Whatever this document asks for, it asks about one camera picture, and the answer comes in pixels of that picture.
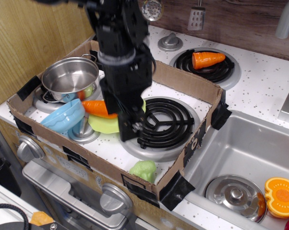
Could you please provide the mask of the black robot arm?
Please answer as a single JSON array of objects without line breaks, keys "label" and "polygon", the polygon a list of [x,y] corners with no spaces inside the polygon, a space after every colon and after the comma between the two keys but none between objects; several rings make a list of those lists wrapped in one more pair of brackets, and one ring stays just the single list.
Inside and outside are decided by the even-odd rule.
[{"label": "black robot arm", "polygon": [[142,93],[152,84],[155,60],[144,39],[148,21],[136,0],[78,0],[99,43],[98,60],[105,77],[100,85],[109,113],[116,113],[120,138],[139,137],[143,130]]}]

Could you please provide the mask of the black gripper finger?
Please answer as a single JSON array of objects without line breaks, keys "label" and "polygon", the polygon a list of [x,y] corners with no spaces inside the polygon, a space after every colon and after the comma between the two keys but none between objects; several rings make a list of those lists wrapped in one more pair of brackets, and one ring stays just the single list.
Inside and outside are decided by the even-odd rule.
[{"label": "black gripper finger", "polygon": [[103,92],[103,99],[105,101],[108,114],[118,114],[121,111],[117,99],[111,93]]},{"label": "black gripper finger", "polygon": [[124,113],[118,115],[119,133],[121,141],[125,142],[141,136],[145,113],[142,109],[137,112]]}]

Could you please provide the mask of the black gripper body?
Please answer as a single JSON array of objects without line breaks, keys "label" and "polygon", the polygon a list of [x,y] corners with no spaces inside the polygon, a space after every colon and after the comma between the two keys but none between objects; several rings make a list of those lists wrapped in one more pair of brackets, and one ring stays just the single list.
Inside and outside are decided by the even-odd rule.
[{"label": "black gripper body", "polygon": [[139,111],[143,106],[141,95],[152,84],[156,62],[149,49],[131,49],[116,56],[114,51],[100,50],[98,60],[103,66],[100,81],[103,92],[111,93],[121,112]]}]

